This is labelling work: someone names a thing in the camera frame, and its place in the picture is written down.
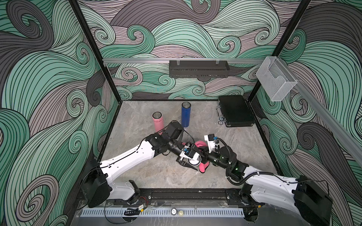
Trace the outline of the pink microfiber cloth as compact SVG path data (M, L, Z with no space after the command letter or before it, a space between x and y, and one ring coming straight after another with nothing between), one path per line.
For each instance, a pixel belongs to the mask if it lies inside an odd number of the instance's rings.
M209 153L207 144L204 141L197 141L195 143L200 152L201 163L199 165L199 171L205 173L210 165L210 162L206 159L206 154Z

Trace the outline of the blue thermos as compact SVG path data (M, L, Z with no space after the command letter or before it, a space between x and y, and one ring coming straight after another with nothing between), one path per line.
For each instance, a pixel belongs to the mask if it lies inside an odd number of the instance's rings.
M191 113L191 103L183 102L182 103L182 126L184 128L189 126L190 113Z

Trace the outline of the gold thermos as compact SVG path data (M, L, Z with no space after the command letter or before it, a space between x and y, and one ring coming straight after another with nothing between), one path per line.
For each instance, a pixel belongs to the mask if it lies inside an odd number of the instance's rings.
M198 153L196 153L192 158L189 158L187 161L191 166L196 167L200 165L201 157Z

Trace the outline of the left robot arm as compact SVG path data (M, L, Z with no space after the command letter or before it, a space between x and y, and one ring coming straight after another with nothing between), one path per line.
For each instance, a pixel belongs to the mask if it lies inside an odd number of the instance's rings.
M167 151L177 156L176 161L183 167L196 169L206 161L206 157L194 143L182 143L185 129L178 121L153 133L139 145L109 160L94 163L81 183L81 190L89 208L94 208L106 200L123 200L134 204L140 197L140 190L132 180L117 183L123 173Z

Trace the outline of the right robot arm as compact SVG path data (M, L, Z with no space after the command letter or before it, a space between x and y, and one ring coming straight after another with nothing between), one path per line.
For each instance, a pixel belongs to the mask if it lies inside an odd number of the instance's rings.
M333 200L329 190L320 185L326 181L309 179L303 175L288 178L272 172L261 171L236 158L230 147L209 149L199 147L202 163L211 163L225 169L226 179L241 186L242 202L256 205L270 204L300 215L312 226L330 225Z

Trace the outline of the pink thermos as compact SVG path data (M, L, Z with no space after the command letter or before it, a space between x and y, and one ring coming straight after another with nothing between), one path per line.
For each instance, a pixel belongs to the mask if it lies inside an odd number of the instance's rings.
M161 112L154 112L152 114L154 127L156 132L160 132L164 128L164 119Z

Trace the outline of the black case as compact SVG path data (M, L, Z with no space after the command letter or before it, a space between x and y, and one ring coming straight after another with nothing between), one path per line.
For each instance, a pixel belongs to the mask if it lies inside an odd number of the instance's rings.
M242 95L219 96L218 101L226 127L251 127L255 124L252 111Z

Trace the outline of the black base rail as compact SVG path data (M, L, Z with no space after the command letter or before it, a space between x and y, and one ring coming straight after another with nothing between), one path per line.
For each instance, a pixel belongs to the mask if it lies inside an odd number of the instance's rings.
M110 193L96 191L92 195L84 194L89 207L93 208L106 200L110 200L116 205L133 205L137 201L141 203L162 203L166 201L225 201L228 205L254 206L264 204L262 201L253 201L250 194L246 191L236 188L136 188L131 197L122 197L125 192L117 195L115 191Z

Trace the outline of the black wall shelf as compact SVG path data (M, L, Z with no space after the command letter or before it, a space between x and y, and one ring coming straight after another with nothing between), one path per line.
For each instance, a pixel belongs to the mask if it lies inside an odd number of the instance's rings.
M230 67L225 60L170 60L171 78L197 78L202 81L212 78L227 78Z

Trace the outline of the clear plastic wall holder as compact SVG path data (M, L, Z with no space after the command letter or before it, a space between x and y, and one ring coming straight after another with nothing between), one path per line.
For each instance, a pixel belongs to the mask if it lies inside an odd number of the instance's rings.
M256 76L273 102L281 102L298 83L286 62L276 56L266 57Z

